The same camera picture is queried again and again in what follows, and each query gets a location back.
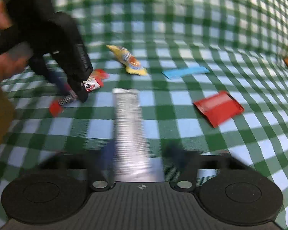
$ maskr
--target silver screw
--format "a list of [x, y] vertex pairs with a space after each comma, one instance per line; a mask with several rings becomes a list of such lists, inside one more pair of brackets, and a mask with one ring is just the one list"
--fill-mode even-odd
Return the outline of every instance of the silver screw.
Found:
[[189, 181], [180, 181], [177, 183], [177, 186], [181, 189], [189, 189], [192, 187], [192, 183]]
[[108, 183], [106, 181], [95, 181], [93, 182], [93, 186], [97, 189], [104, 189], [108, 186]]

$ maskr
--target black device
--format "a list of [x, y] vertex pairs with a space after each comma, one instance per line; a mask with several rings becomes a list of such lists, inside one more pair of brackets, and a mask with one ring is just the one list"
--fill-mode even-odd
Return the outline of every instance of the black device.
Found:
[[50, 53], [67, 75], [80, 101], [88, 94], [83, 81], [93, 68], [76, 21], [55, 12], [51, 0], [4, 0], [13, 25], [0, 34], [0, 54], [26, 42], [33, 51], [28, 64], [37, 75], [52, 82], [43, 55]]
[[[99, 155], [59, 153], [12, 181], [2, 193], [10, 218], [2, 230], [281, 229], [273, 222], [280, 189], [229, 154], [185, 151], [176, 182], [113, 184], [98, 168]], [[68, 175], [70, 169], [85, 169], [86, 179]], [[197, 187], [199, 169], [220, 172]]]

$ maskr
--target tablecloth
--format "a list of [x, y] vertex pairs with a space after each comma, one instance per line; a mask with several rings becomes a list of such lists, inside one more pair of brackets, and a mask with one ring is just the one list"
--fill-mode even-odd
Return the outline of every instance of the tablecloth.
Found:
[[[188, 150], [230, 153], [283, 192], [276, 222], [288, 228], [288, 0], [54, 0], [77, 19], [93, 67], [110, 77], [85, 103], [59, 117], [48, 107], [57, 88], [30, 69], [2, 82], [16, 116], [0, 146], [0, 198], [23, 169], [53, 151], [101, 148], [114, 138], [115, 87], [138, 89], [150, 157], [167, 181], [177, 170], [162, 158], [169, 141]], [[147, 76], [129, 75], [106, 44], [129, 49]], [[48, 66], [64, 73], [51, 60]], [[208, 74], [169, 80], [161, 73], [201, 65]], [[212, 128], [192, 102], [226, 90], [245, 112]], [[0, 226], [7, 220], [0, 202]]]

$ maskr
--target round black disc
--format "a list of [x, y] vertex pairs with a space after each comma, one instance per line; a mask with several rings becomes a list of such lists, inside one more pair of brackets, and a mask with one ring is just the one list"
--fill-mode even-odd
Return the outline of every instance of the round black disc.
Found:
[[8, 217], [47, 224], [74, 214], [85, 198], [84, 183], [55, 170], [41, 170], [12, 181], [3, 190], [1, 201]]
[[203, 206], [217, 219], [241, 226], [274, 220], [283, 194], [269, 179], [250, 170], [226, 170], [200, 188]]

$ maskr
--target ribbed black surface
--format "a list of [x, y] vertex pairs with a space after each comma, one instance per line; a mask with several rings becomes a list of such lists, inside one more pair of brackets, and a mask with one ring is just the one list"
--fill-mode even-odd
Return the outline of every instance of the ribbed black surface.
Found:
[[207, 215], [192, 194], [177, 192], [167, 182], [117, 182], [112, 190], [92, 194], [85, 207], [66, 220], [44, 226], [25, 225], [10, 220], [2, 228], [2, 230], [59, 229], [277, 230], [280, 228], [272, 222], [255, 227], [239, 227], [220, 222]]

